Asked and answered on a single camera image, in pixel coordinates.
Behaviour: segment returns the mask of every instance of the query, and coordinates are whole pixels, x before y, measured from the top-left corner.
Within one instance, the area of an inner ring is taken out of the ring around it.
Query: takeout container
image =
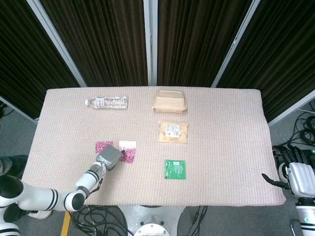
[[[187,109],[187,101],[181,91],[158,90],[153,97],[152,108],[156,112],[183,113]]]

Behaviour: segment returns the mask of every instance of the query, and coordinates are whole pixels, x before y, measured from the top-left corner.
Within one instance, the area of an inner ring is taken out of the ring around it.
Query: green packet
[[[165,178],[186,179],[185,161],[165,160]]]

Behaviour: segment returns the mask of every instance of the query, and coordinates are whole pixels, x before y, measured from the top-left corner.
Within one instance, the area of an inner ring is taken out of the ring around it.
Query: plastic bottle
[[[96,97],[85,100],[85,105],[93,108],[126,109],[128,107],[127,97]]]

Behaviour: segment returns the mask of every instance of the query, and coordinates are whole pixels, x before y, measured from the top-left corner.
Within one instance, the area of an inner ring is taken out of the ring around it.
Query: black curtain
[[[148,85],[143,0],[41,0],[88,86]]]
[[[251,0],[159,0],[157,84],[209,87]]]
[[[25,0],[0,1],[0,96],[39,117],[47,89],[78,87]]]
[[[263,0],[218,87],[261,91],[268,121],[315,89],[315,1]]]

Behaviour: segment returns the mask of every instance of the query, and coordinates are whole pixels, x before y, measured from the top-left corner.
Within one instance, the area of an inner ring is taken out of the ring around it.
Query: pink sachet
[[[100,153],[106,146],[112,146],[114,144],[113,141],[101,141],[95,143],[95,153]]]
[[[123,153],[120,161],[132,163],[136,156],[136,141],[119,141],[119,151]]]

